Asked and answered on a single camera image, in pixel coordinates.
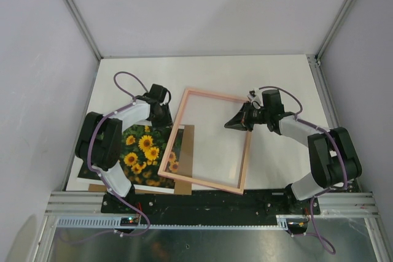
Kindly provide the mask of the brown cardboard backing board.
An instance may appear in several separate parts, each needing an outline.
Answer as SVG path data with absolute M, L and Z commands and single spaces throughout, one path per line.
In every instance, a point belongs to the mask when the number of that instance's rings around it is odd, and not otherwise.
M 193 138 L 194 138 L 194 126 L 185 125 L 184 137 L 181 149 L 181 160 L 179 166 L 179 172 L 173 174 L 184 174 L 190 176 L 192 174 L 193 165 Z M 114 168 L 108 170 L 107 182 L 111 188 L 119 188 L 121 192 L 124 192 L 127 188 L 133 185 L 125 176 L 122 168 L 119 164 L 119 158 Z

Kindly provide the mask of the pink wooden picture frame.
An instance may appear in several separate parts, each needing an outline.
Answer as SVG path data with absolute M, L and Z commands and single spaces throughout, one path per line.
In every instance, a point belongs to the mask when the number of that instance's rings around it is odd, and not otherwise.
M 251 133 L 224 128 L 247 101 L 244 96 L 186 88 L 158 174 L 173 180 L 241 195 L 249 164 Z M 194 126 L 193 165 L 190 176 L 165 171 L 181 125 Z

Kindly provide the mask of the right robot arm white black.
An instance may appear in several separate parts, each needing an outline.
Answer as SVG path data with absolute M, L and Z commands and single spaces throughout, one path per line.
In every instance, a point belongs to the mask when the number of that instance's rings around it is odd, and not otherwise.
M 300 118 L 300 112 L 285 110 L 284 89 L 260 87 L 249 92 L 238 113 L 224 124 L 227 129 L 253 131 L 266 125 L 279 136 L 291 138 L 308 149 L 310 172 L 285 189 L 283 206 L 297 214 L 306 200 L 332 190 L 346 190 L 362 173 L 362 166 L 346 128 L 325 129 Z

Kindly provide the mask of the sunflower photo print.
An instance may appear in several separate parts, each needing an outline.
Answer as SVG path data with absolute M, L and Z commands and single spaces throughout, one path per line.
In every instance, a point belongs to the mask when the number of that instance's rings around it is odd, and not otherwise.
M 173 147 L 166 164 L 166 172 L 179 172 L 185 126 L 177 130 Z M 171 127 L 153 128 L 149 125 L 133 125 L 122 133 L 119 164 L 127 179 L 141 193 L 190 195 L 191 184 L 158 175 Z M 98 175 L 82 164 L 76 180 L 89 185 L 103 185 Z

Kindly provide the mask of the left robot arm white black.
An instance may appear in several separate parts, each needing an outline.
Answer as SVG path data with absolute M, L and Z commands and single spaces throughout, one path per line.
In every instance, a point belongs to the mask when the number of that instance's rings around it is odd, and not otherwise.
M 116 196 L 114 205 L 121 212 L 134 209 L 136 198 L 120 165 L 122 133 L 140 121 L 149 121 L 156 128 L 172 125 L 169 103 L 170 91 L 153 84 L 146 93 L 135 96 L 131 102 L 107 115 L 96 112 L 86 114 L 80 131 L 75 155 L 97 174 L 109 193 Z

